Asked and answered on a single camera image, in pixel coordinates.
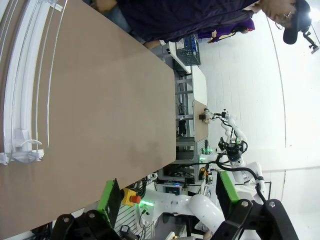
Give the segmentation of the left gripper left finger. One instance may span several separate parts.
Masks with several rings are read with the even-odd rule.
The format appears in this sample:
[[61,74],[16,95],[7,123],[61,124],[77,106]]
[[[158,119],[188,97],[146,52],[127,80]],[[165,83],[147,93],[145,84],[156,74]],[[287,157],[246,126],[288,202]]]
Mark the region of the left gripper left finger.
[[121,206],[121,190],[116,179],[106,182],[95,209],[79,217],[62,214],[55,222],[52,240],[119,240],[114,230]]

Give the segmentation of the person's right hand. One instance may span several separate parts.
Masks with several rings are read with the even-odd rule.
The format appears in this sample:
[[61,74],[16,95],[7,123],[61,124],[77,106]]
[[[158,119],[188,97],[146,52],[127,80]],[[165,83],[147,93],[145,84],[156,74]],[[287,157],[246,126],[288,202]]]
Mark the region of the person's right hand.
[[94,6],[99,12],[106,12],[112,10],[117,3],[117,0],[96,0]]

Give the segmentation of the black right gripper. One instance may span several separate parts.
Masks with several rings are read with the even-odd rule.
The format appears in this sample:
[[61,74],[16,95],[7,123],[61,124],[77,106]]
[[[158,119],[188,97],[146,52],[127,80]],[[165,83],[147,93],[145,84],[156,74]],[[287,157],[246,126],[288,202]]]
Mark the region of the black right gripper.
[[247,151],[247,142],[235,139],[233,142],[226,142],[220,139],[218,147],[221,151],[226,152],[230,163],[241,163],[243,161],[242,154]]

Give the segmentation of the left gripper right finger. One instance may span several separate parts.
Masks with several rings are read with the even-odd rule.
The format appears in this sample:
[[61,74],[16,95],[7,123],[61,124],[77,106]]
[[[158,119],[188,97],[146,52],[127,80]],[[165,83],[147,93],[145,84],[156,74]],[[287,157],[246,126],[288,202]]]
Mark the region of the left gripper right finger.
[[217,173],[215,193],[225,220],[213,240],[239,240],[249,231],[256,232],[261,240],[299,238],[281,201],[269,199],[260,204],[241,199],[226,171]]

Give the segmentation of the person's left hand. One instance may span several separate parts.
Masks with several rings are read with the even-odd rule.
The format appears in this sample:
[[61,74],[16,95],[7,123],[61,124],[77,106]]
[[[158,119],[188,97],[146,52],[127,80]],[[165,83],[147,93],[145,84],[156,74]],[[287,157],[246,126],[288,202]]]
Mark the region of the person's left hand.
[[144,47],[146,47],[147,49],[151,50],[155,47],[161,46],[162,43],[160,40],[153,40],[153,41],[149,41],[149,42],[145,42],[143,44]]

